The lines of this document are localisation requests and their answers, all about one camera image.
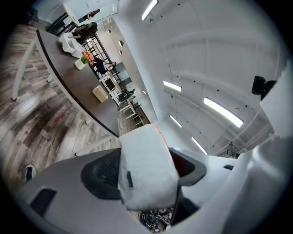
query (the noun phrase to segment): brown tabletop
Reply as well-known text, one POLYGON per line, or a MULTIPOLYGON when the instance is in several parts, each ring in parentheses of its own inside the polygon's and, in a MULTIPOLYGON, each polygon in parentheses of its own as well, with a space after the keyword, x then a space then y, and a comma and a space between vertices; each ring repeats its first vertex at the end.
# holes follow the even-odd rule
POLYGON ((92 93, 95 87, 103 85, 90 66, 78 70, 74 65, 78 58, 62 50, 57 36, 43 30, 37 30, 37 35, 50 66, 68 93, 93 119, 119 137, 117 105, 110 96, 101 103, 92 93))

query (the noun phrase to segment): pile of metal parts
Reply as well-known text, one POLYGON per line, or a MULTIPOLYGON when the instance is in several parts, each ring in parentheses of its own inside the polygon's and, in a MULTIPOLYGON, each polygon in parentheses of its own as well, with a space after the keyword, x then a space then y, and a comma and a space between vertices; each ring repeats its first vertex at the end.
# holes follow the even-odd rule
POLYGON ((146 226, 151 232, 160 232, 170 225, 173 208, 142 211, 139 214, 139 222, 146 226))

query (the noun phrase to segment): woman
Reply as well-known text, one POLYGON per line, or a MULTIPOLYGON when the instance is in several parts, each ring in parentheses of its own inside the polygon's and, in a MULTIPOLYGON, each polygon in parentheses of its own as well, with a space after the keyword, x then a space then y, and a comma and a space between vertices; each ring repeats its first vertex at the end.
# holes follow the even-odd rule
POLYGON ((116 62, 106 63, 97 57, 95 57, 94 62, 95 64, 92 66, 92 68, 96 67, 100 74, 105 74, 107 71, 112 70, 117 65, 116 62))
POLYGON ((99 12, 100 12, 100 9, 97 9, 96 11, 91 11, 87 15, 85 15, 84 17, 80 18, 78 21, 81 23, 81 22, 84 22, 85 20, 90 20, 99 12))
POLYGON ((78 43, 82 43, 83 40, 87 39, 91 33, 97 30, 97 23, 93 22, 87 25, 79 26, 74 30, 74 32, 64 33, 65 37, 76 39, 78 43))

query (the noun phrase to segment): white ceiling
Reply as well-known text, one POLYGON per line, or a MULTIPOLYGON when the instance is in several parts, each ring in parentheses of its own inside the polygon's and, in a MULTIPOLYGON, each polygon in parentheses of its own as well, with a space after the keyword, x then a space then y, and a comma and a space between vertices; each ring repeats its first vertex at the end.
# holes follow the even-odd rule
POLYGON ((288 55, 266 15, 243 1, 161 0, 142 21, 150 2, 120 0, 114 19, 158 119, 173 115, 180 131, 209 154, 230 141, 248 150, 267 138, 273 131, 260 96, 251 93, 254 76, 277 80, 288 55), (164 87, 163 80, 182 92, 164 87), (205 106, 205 97, 233 109, 244 124, 238 128, 205 106))

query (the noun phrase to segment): tan box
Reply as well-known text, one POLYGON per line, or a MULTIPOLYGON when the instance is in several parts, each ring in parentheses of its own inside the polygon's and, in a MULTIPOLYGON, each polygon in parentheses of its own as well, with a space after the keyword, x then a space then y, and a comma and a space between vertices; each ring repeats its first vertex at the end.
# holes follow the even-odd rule
POLYGON ((108 99, 108 94, 101 87, 101 85, 94 88, 92 93, 100 100, 100 102, 104 102, 108 99))

